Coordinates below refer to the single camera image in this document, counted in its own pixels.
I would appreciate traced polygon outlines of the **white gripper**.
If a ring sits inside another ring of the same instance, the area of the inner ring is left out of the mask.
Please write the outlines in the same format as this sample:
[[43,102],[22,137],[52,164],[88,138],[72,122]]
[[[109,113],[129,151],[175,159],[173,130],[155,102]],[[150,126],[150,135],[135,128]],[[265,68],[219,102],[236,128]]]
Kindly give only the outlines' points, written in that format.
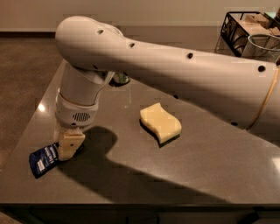
[[64,127],[87,127],[93,123],[97,110],[97,104],[81,106],[67,101],[61,94],[56,96],[55,115],[58,122],[54,126],[53,141],[59,144],[59,161],[71,159],[85,140],[83,133],[65,133],[67,129]]

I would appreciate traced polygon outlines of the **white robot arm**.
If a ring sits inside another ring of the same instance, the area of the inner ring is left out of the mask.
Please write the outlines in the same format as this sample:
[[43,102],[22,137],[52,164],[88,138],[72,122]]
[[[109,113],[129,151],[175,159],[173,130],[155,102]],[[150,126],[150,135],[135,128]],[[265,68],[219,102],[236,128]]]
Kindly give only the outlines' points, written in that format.
[[66,62],[55,115],[71,131],[89,129],[102,89],[115,74],[127,74],[268,142],[280,142],[279,68],[274,63],[136,41],[82,16],[64,19],[55,40]]

